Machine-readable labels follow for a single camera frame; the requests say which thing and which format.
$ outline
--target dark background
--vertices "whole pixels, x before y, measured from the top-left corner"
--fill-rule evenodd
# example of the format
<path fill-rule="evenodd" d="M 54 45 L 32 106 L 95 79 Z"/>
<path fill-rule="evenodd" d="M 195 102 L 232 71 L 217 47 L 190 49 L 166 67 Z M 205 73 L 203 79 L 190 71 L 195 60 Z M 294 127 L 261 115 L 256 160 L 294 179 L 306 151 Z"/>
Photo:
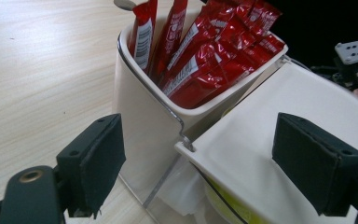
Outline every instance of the dark background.
<path fill-rule="evenodd" d="M 358 0 L 267 0 L 282 12 L 271 31 L 306 66 L 334 65 L 334 46 L 358 40 Z"/>

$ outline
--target barcode on packet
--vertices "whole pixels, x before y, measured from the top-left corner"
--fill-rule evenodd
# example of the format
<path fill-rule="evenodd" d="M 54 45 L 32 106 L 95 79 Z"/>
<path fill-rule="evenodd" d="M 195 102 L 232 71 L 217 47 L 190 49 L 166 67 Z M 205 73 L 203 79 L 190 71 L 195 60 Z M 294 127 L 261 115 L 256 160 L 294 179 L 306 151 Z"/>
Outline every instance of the barcode on packet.
<path fill-rule="evenodd" d="M 168 70 L 171 70 L 171 68 L 176 64 L 178 58 L 182 55 L 183 50 L 185 50 L 187 45 L 193 39 L 194 35 L 196 35 L 198 32 L 199 32 L 199 29 L 197 28 L 197 25 L 195 23 L 193 23 L 193 25 L 188 30 L 186 36 L 183 38 L 183 41 L 182 41 L 179 49 L 173 54 L 173 57 L 167 66 Z"/>
<path fill-rule="evenodd" d="M 193 56 L 180 73 L 173 79 L 168 87 L 163 90 L 164 94 L 170 97 L 175 90 L 177 90 L 186 80 L 195 72 L 199 70 L 197 66 L 196 56 Z"/>
<path fill-rule="evenodd" d="M 152 41 L 153 25 L 152 20 L 138 27 L 136 34 L 135 54 L 133 59 L 142 68 L 146 69 L 149 62 L 151 41 Z"/>

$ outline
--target white container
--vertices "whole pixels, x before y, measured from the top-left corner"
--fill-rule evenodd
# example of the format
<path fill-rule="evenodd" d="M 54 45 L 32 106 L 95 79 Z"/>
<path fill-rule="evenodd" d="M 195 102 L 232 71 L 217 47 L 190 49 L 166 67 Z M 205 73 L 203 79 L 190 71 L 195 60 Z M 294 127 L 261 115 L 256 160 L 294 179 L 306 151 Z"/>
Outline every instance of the white container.
<path fill-rule="evenodd" d="M 353 207 L 347 217 L 319 217 L 272 160 L 279 112 L 308 119 L 358 149 L 358 98 L 292 63 L 285 63 L 198 138 L 194 152 L 182 143 L 176 148 L 268 223 L 354 223 Z"/>
<path fill-rule="evenodd" d="M 187 12 L 184 30 L 198 14 L 194 10 Z M 158 29 L 164 21 L 165 17 L 157 20 L 155 36 L 158 36 Z M 275 62 L 283 56 L 287 47 L 205 105 L 183 109 L 165 96 L 131 57 L 128 50 L 131 28 L 132 24 L 118 38 L 113 111 L 122 115 L 127 156 L 120 176 L 147 207 L 177 160 L 174 144 L 186 139 L 185 136 L 195 139 L 216 123 L 263 71 L 276 70 Z"/>

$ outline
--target table surface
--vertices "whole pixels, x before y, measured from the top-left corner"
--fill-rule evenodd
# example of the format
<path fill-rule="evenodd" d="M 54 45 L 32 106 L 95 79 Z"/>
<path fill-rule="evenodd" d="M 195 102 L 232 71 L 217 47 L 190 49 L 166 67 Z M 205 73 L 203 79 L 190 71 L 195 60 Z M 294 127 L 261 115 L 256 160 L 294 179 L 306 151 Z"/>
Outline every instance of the table surface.
<path fill-rule="evenodd" d="M 172 0 L 158 1 L 158 14 Z M 200 8 L 189 0 L 189 8 Z M 0 1 L 0 200 L 7 181 L 112 114 L 117 37 L 134 16 L 113 0 Z M 102 215 L 67 223 L 153 223 L 121 180 Z"/>

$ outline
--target white tray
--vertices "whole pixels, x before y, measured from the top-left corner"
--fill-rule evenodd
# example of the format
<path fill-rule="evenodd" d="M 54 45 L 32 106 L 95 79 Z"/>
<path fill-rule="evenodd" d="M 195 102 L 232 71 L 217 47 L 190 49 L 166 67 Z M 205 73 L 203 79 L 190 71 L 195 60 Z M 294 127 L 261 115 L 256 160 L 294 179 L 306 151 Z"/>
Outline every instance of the white tray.
<path fill-rule="evenodd" d="M 354 223 L 347 217 L 319 217 L 272 160 L 277 115 L 310 120 L 358 149 L 358 99 L 349 91 L 286 63 L 194 143 L 190 159 L 222 188 L 271 223 Z"/>

